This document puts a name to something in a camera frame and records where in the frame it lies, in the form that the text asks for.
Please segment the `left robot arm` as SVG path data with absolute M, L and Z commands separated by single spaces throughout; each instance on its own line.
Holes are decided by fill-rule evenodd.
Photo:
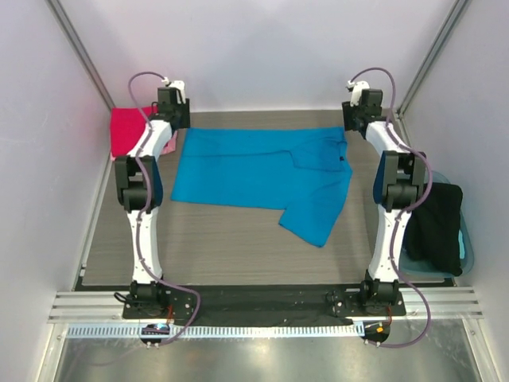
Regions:
M 124 305 L 124 318 L 160 318 L 170 308 L 157 247 L 157 215 L 164 196 L 157 163 L 176 131 L 190 127 L 185 83 L 176 80 L 160 87 L 151 114 L 143 112 L 142 117 L 141 137 L 115 159 L 117 198 L 129 221 L 134 253 L 129 292 L 116 296 Z

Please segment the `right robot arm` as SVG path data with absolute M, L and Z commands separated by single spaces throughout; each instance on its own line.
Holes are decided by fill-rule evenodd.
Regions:
M 360 133 L 379 155 L 372 191 L 379 222 L 374 254 L 359 291 L 348 292 L 342 303 L 348 314 L 356 316 L 389 311 L 403 315 L 399 259 L 411 217 L 409 207 L 424 192 L 425 163 L 408 150 L 393 124 L 383 118 L 382 90 L 365 81 L 350 82 L 347 89 L 351 99 L 342 103 L 344 127 Z

